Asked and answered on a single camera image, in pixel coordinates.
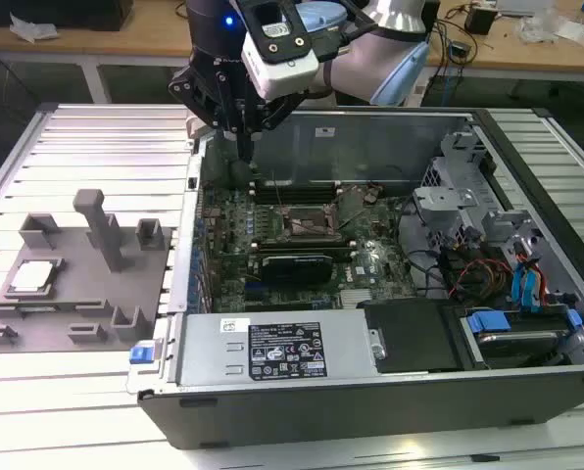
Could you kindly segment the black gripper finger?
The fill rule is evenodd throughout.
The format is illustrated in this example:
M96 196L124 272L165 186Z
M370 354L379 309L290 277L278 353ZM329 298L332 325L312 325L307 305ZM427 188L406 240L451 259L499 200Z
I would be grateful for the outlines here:
M244 161L244 124L232 94L230 73L223 67L198 71L185 67L170 82L169 92L207 126L235 138L237 157Z
M305 100L306 93L293 93L270 102L252 93L246 96L243 109L242 161L249 163L253 158L254 139L257 134L273 130L295 111Z

